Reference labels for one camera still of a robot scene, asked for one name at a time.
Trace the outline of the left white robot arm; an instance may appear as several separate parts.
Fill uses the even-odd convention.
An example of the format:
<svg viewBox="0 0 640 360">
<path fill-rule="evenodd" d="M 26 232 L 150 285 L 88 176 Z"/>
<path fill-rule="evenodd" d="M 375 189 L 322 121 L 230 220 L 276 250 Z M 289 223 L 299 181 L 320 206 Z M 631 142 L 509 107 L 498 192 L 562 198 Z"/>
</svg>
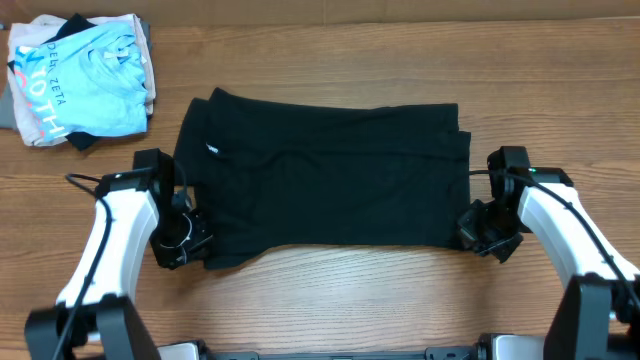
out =
<svg viewBox="0 0 640 360">
<path fill-rule="evenodd" d="M 213 240 L 188 199 L 174 203 L 172 174 L 150 167 L 109 174 L 89 193 L 96 215 L 81 260 L 55 305 L 25 323 L 30 356 L 72 359 L 98 341 L 103 359 L 211 358 L 201 340 L 156 345 L 134 305 L 147 247 L 175 269 L 205 257 Z"/>
</svg>

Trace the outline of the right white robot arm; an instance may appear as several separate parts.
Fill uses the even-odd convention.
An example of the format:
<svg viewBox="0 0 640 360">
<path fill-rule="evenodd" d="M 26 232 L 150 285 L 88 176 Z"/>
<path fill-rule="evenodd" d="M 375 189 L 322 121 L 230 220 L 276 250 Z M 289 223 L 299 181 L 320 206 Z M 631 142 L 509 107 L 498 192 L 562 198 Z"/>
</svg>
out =
<svg viewBox="0 0 640 360">
<path fill-rule="evenodd" d="M 533 234 L 564 294 L 543 337 L 484 334 L 468 359 L 636 359 L 639 269 L 606 239 L 559 168 L 490 170 L 492 201 L 474 201 L 457 222 L 465 248 L 505 261 Z"/>
</svg>

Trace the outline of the black polo shirt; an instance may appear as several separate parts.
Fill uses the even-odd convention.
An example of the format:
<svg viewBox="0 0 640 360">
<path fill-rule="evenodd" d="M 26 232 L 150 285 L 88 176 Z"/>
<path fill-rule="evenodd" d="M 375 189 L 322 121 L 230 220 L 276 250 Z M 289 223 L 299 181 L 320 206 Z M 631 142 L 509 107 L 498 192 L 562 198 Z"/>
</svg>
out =
<svg viewBox="0 0 640 360">
<path fill-rule="evenodd" d="M 459 249 L 470 145 L 454 104 L 342 109 L 216 89 L 190 103 L 174 157 L 218 270 L 287 245 Z"/>
</svg>

